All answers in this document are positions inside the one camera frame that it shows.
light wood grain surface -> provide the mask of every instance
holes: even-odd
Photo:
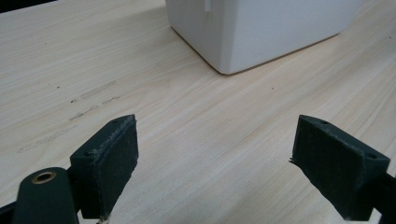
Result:
[[[297,119],[326,119],[396,174],[395,12],[365,0],[340,35],[230,77],[172,30],[163,0],[0,14],[0,205],[136,114],[140,158],[110,223],[345,223],[288,162]]]

